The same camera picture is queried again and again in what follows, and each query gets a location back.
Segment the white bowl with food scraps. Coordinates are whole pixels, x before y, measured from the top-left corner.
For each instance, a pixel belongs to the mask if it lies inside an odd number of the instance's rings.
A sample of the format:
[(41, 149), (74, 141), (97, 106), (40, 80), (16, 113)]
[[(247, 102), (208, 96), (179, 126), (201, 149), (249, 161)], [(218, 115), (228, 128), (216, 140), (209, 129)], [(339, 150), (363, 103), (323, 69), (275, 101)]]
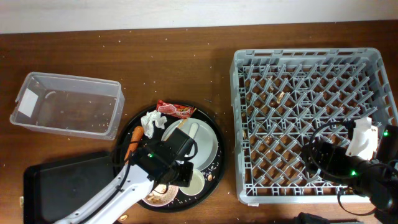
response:
[(162, 207), (173, 201), (178, 191), (179, 187), (175, 185), (159, 184), (143, 201), (153, 207)]

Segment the small white cup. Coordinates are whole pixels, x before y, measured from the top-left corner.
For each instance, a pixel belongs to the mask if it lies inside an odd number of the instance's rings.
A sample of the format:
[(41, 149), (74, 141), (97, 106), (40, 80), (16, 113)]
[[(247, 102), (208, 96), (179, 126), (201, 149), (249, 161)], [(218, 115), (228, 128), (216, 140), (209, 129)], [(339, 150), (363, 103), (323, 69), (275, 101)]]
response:
[(205, 178), (203, 174), (197, 170), (193, 170), (192, 179), (188, 187), (180, 187), (181, 192), (188, 196), (198, 195), (205, 186)]

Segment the white plastic fork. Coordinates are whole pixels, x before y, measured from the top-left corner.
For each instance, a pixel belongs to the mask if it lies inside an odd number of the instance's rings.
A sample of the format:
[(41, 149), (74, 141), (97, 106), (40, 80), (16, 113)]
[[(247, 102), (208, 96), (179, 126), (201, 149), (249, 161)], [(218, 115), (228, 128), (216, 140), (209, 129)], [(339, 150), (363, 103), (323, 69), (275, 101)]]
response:
[(191, 124), (190, 129), (189, 129), (189, 132), (188, 132), (188, 135), (189, 135), (192, 139), (195, 138), (195, 135), (196, 135), (196, 133), (197, 133), (197, 131), (198, 131), (198, 128), (199, 128), (198, 123), (192, 123), (192, 124)]

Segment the wooden chopstick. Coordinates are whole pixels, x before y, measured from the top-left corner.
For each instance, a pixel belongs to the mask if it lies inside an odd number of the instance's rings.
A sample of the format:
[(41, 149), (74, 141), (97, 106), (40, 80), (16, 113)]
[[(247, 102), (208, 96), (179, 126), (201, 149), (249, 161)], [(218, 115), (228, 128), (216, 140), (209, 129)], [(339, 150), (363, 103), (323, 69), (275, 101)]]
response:
[(183, 119), (182, 120), (182, 122), (177, 126), (177, 128), (182, 128), (183, 127), (183, 125), (186, 123), (188, 121), (188, 118), (187, 119)]

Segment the grey plate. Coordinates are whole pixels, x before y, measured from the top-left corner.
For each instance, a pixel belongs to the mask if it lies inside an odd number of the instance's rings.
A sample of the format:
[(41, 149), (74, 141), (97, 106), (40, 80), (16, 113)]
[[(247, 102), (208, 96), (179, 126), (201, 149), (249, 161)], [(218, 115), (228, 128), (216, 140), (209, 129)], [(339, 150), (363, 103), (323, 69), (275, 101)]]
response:
[(194, 169), (204, 170), (213, 162), (213, 159), (216, 156), (218, 140), (215, 131), (210, 127), (210, 125), (196, 118), (188, 118), (188, 121), (183, 125), (181, 130), (188, 134), (192, 123), (198, 123), (199, 125), (194, 138), (198, 146), (198, 152), (190, 162), (193, 163)]

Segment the red snack wrapper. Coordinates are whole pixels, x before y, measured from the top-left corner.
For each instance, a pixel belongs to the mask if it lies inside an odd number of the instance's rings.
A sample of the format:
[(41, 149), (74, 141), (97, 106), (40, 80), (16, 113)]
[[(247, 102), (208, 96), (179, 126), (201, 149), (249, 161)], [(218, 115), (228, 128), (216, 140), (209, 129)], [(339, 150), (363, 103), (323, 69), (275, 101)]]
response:
[(179, 119), (187, 119), (190, 118), (197, 109), (193, 106), (171, 104), (162, 100), (158, 100), (156, 110), (160, 113), (174, 116)]

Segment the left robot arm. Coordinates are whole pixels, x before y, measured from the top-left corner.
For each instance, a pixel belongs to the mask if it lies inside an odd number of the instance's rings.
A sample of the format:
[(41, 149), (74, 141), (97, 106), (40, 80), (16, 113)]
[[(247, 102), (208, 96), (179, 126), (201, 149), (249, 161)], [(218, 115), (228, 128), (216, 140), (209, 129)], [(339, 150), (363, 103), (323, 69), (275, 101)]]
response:
[(130, 152), (120, 173), (65, 223), (114, 223), (127, 209), (147, 197), (158, 185), (188, 187), (193, 163), (187, 155), (198, 151), (196, 141), (179, 128), (165, 141), (142, 141)]

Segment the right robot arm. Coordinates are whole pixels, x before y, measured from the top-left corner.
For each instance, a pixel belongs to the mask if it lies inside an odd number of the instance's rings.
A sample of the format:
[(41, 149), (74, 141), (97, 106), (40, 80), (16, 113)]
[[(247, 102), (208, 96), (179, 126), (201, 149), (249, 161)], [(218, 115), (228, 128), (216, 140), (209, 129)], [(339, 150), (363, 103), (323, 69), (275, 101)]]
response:
[(367, 197), (374, 205), (370, 213), (380, 223), (397, 223), (397, 126), (387, 125), (379, 133), (371, 118), (341, 125), (348, 130), (349, 146), (316, 141), (332, 123), (320, 126), (302, 148), (306, 171)]

